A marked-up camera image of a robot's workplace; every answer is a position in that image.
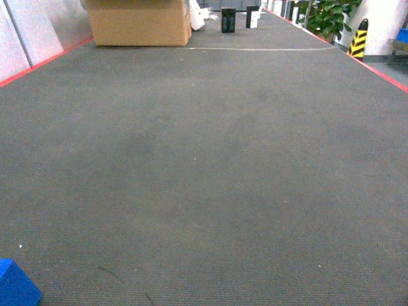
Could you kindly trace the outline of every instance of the red floor border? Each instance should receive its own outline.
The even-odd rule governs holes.
[[[81,43],[75,45],[74,47],[71,47],[71,48],[69,48],[69,49],[67,49],[67,50],[65,50],[65,51],[63,51],[63,52],[61,52],[60,54],[57,54],[57,55],[55,55],[55,56],[53,56],[53,57],[50,57],[49,59],[46,59],[45,61],[43,61],[43,62],[41,62],[41,63],[39,63],[39,64],[36,64],[36,65],[34,65],[33,67],[31,67],[31,68],[28,68],[28,69],[26,69],[26,70],[23,70],[23,71],[21,71],[20,73],[17,73],[16,75],[13,75],[13,76],[7,78],[6,80],[0,81],[0,88],[3,87],[3,86],[5,86],[5,85],[7,85],[7,84],[9,84],[9,83],[11,83],[11,82],[13,82],[13,81],[15,81],[15,80],[18,79],[18,78],[21,78],[22,76],[24,76],[24,75],[26,75],[26,74],[28,74],[28,73],[30,73],[30,72],[32,72],[32,71],[34,71],[34,70],[36,70],[36,69],[38,69],[38,68],[40,68],[40,67],[42,67],[42,66],[48,64],[49,62],[53,61],[54,59],[56,59],[56,58],[58,58],[58,57],[60,57],[60,56],[62,56],[62,55],[64,55],[64,54],[68,53],[69,51],[72,51],[72,50],[78,48],[79,46],[82,46],[82,45],[84,45],[84,44],[86,44],[86,43],[92,41],[93,39],[94,39],[93,37],[88,38],[87,40],[85,40],[85,41],[83,41],[83,42],[81,42]]]
[[[273,15],[275,15],[275,16],[278,16],[279,18],[281,18],[281,19],[283,19],[283,20],[288,21],[290,24],[292,23],[292,22],[289,21],[288,19],[285,19],[285,18],[283,18],[282,16],[279,16],[278,14],[276,14],[276,13],[273,12],[273,11],[270,11],[270,10],[268,10],[268,9],[266,9],[266,8],[262,8],[262,9],[264,9],[265,11],[268,11],[269,13],[271,13],[271,14],[273,14]],[[315,34],[313,34],[313,33],[311,33],[311,32],[309,32],[309,33],[310,33],[311,35],[313,35],[314,37],[316,37],[317,39],[319,39],[319,40],[321,40],[321,41],[324,41],[325,43],[328,43],[327,41],[325,41],[324,39],[320,38],[319,36],[317,36],[317,35],[315,35]],[[407,86],[402,85],[400,82],[394,80],[393,78],[390,78],[388,75],[385,75],[385,74],[382,73],[381,71],[378,71],[378,70],[374,69],[373,67],[369,66],[368,64],[366,64],[366,63],[364,63],[364,62],[361,62],[361,61],[359,61],[358,59],[355,59],[355,58],[352,57],[352,56],[350,56],[350,57],[351,57],[352,59],[354,59],[355,61],[359,62],[359,63],[360,63],[361,65],[363,65],[364,67],[366,67],[366,68],[367,68],[368,70],[370,70],[371,72],[374,72],[374,73],[375,73],[376,75],[378,75],[379,77],[385,79],[385,81],[387,81],[387,82],[393,84],[394,86],[397,86],[397,87],[398,87],[399,89],[401,89],[402,91],[405,91],[406,93],[408,93],[408,87],[407,87]]]

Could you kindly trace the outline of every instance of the green leaves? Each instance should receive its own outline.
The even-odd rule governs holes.
[[[361,0],[314,0],[307,29],[325,38],[334,34],[340,40],[343,29],[351,32],[351,28],[344,22],[344,16],[350,17],[360,3]],[[307,1],[300,3],[300,14],[306,13],[307,5]]]

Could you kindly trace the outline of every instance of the yellow and black striped post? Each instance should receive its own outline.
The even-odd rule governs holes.
[[[347,54],[353,56],[355,59],[363,61],[365,41],[367,40],[368,33],[368,19],[363,19],[360,26],[354,36],[353,41],[350,44]]]

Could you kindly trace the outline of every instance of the blue object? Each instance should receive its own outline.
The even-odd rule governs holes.
[[[12,259],[0,259],[0,305],[35,306],[41,291]]]
[[[401,29],[398,33],[397,40],[402,43],[408,43],[408,29]]]

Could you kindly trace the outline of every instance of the white cable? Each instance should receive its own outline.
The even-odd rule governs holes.
[[[180,48],[186,50],[227,50],[227,51],[271,51],[271,52],[279,52],[279,51],[295,51],[295,52],[308,52],[308,51],[323,51],[323,50],[331,50],[336,49],[336,47],[328,47],[328,48],[304,48],[304,49],[249,49],[249,48]]]

